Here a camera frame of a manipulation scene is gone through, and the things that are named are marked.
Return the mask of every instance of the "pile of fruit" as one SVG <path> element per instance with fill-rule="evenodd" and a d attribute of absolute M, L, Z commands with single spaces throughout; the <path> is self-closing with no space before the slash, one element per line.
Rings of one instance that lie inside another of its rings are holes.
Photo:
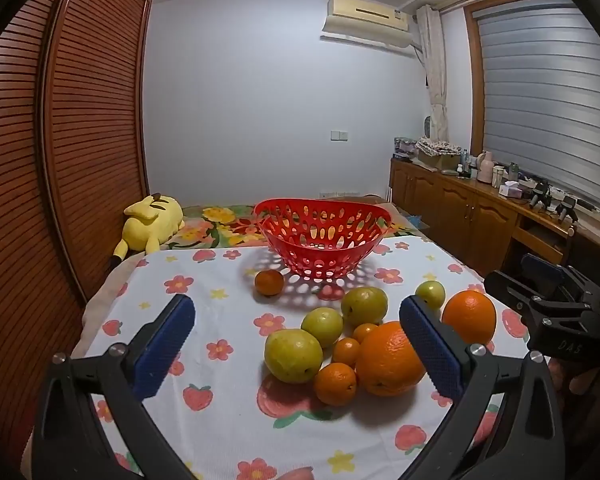
<path fill-rule="evenodd" d="M 256 290 L 265 296 L 282 291 L 284 277 L 276 270 L 256 275 Z M 445 289 L 439 282 L 424 282 L 415 294 L 439 310 Z M 383 322 L 388 298 L 383 290 L 362 286 L 347 292 L 340 310 L 320 307 L 309 312 L 300 328 L 285 328 L 267 337 L 264 362 L 274 377 L 289 384 L 313 381 L 316 396 L 330 406 L 344 406 L 358 386 L 376 396 L 396 396 L 415 386 L 425 369 L 398 321 Z M 487 345 L 496 327 L 491 300 L 475 290 L 451 297 L 442 313 L 467 344 Z M 345 324 L 352 337 L 340 339 Z M 323 351 L 332 349 L 331 363 L 322 367 Z"/>

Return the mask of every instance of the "stuffed animal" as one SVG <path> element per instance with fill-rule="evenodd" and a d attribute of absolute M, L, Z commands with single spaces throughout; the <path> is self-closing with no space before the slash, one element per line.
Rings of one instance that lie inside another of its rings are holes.
<path fill-rule="evenodd" d="M 125 209 L 125 215 L 129 218 L 122 228 L 122 240 L 113 251 L 112 267 L 125 259 L 129 249 L 155 253 L 160 250 L 160 244 L 184 227 L 180 205 L 160 193 L 130 205 Z"/>

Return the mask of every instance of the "orange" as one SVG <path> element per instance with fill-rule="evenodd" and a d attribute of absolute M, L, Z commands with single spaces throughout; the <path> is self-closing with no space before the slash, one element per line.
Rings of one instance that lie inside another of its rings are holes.
<path fill-rule="evenodd" d="M 315 395 L 329 406 L 348 404 L 357 389 L 356 373 L 344 363 L 326 365 L 314 377 Z"/>
<path fill-rule="evenodd" d="M 399 395 L 424 377 L 425 369 L 400 322 L 384 323 L 360 345 L 356 360 L 360 385 L 381 397 Z"/>
<path fill-rule="evenodd" d="M 277 270 L 261 270 L 254 280 L 256 290 L 263 296 L 275 296 L 282 292 L 285 286 L 285 277 Z"/>
<path fill-rule="evenodd" d="M 344 363 L 353 368 L 356 358 L 360 352 L 360 343 L 352 337 L 340 339 L 333 347 L 332 363 Z"/>
<path fill-rule="evenodd" d="M 442 322 L 451 325 L 468 345 L 486 346 L 496 331 L 496 309 L 481 292 L 463 290 L 446 302 Z"/>
<path fill-rule="evenodd" d="M 374 325 L 373 323 L 363 323 L 362 325 L 356 327 L 356 329 L 353 331 L 353 339 L 362 344 L 365 337 L 376 328 L 378 328 L 378 326 Z"/>

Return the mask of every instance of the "window blind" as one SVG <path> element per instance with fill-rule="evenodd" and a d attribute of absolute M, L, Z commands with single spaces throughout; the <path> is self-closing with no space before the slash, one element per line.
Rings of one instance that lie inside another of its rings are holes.
<path fill-rule="evenodd" d="M 474 12 L 484 149 L 600 205 L 600 38 L 571 0 Z"/>

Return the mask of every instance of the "green apple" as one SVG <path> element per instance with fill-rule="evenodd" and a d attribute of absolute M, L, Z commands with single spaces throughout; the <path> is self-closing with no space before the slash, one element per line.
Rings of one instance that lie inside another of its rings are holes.
<path fill-rule="evenodd" d="M 445 287 L 433 280 L 423 282 L 418 285 L 416 296 L 422 298 L 431 310 L 439 310 L 445 304 Z"/>
<path fill-rule="evenodd" d="M 306 330 L 285 328 L 267 337 L 264 362 L 283 383 L 305 383 L 313 379 L 322 366 L 322 348 Z"/>
<path fill-rule="evenodd" d="M 334 308 L 326 306 L 309 312 L 300 328 L 314 336 L 322 348 L 334 344 L 342 334 L 342 316 Z"/>
<path fill-rule="evenodd" d="M 386 316 L 389 300 L 384 290 L 375 286 L 359 286 L 342 298 L 340 307 L 344 319 L 353 327 L 363 323 L 378 324 Z"/>

